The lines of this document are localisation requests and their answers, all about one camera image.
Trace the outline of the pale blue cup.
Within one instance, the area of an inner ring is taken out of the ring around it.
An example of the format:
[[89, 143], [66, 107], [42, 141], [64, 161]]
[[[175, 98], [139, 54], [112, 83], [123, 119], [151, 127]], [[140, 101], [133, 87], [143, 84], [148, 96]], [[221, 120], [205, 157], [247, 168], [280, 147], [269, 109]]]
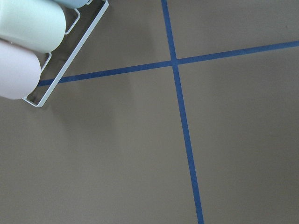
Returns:
[[89, 4], [89, 0], [54, 0], [56, 3], [67, 8], [78, 9]]

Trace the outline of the blue tape strip lengthwise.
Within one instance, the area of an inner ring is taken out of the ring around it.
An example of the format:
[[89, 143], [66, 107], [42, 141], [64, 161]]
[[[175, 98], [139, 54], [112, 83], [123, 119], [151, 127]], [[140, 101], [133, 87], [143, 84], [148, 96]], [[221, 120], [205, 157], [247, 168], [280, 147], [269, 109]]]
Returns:
[[169, 8], [166, 0], [161, 0], [161, 4], [162, 4], [163, 16], [164, 16], [167, 42], [169, 46], [169, 53], [171, 57], [171, 66], [172, 66], [173, 78], [174, 78], [174, 83], [176, 88], [178, 108], [179, 108], [181, 126], [182, 126], [184, 143], [185, 143], [185, 151], [186, 151], [189, 174], [190, 174], [191, 185], [192, 185], [192, 193], [193, 193], [194, 204], [196, 209], [197, 223], [203, 224], [204, 217], [203, 217], [203, 211], [202, 211], [202, 205], [200, 199], [197, 172], [196, 172], [196, 167], [195, 167], [195, 162], [193, 157], [192, 143], [191, 143], [188, 120], [187, 120], [187, 115], [185, 110], [185, 102], [184, 102], [182, 84], [181, 84], [180, 73], [178, 68], [178, 59], [176, 55], [173, 32], [171, 27]]

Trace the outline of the blue tape strip crosswise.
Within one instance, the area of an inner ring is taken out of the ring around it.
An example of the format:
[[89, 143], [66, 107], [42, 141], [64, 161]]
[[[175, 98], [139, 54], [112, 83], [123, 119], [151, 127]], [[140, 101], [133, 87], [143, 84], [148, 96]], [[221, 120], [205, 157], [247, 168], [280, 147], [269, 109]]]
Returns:
[[[278, 50], [278, 49], [293, 48], [293, 47], [298, 47], [298, 46], [299, 46], [298, 41], [277, 43], [277, 44], [264, 45], [264, 46], [246, 48], [246, 49], [237, 49], [237, 50], [232, 50], [232, 51], [225, 51], [225, 52], [219, 52], [219, 53], [213, 53], [213, 54], [207, 54], [207, 55], [201, 55], [201, 56], [180, 58], [177, 60], [177, 64], [183, 65], [183, 64], [189, 64], [189, 63], [197, 63], [197, 62], [210, 61], [210, 60], [216, 60], [216, 59], [227, 58], [227, 57], [242, 56], [242, 55], [247, 55], [247, 54], [255, 54], [255, 53], [259, 53], [259, 52], [273, 51], [273, 50]], [[113, 76], [113, 75], [126, 74], [126, 73], [143, 71], [143, 70], [152, 70], [152, 69], [171, 67], [171, 66], [172, 66], [171, 61], [162, 61], [162, 62], [156, 62], [156, 63], [142, 64], [142, 65], [112, 69], [112, 70], [104, 70], [104, 71], [97, 71], [97, 72], [92, 72], [92, 73], [62, 77], [58, 82], [59, 83], [67, 83], [67, 82], [74, 82], [74, 81], [79, 81], [79, 80], [86, 80], [86, 79], [105, 77], [105, 76]]]

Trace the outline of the pale pink cup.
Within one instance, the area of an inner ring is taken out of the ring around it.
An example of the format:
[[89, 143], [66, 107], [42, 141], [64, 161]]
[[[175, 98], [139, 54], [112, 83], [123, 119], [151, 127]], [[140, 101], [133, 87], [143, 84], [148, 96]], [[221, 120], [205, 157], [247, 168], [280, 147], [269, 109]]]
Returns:
[[8, 99], [27, 97], [37, 87], [41, 66], [30, 50], [0, 41], [0, 96]]

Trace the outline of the pale green cup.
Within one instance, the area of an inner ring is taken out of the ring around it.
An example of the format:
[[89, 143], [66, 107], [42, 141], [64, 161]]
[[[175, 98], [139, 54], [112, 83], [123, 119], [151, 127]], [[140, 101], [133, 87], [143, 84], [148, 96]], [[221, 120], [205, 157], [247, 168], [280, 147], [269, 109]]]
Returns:
[[0, 38], [40, 53], [54, 51], [62, 42], [66, 18], [52, 0], [2, 0]]

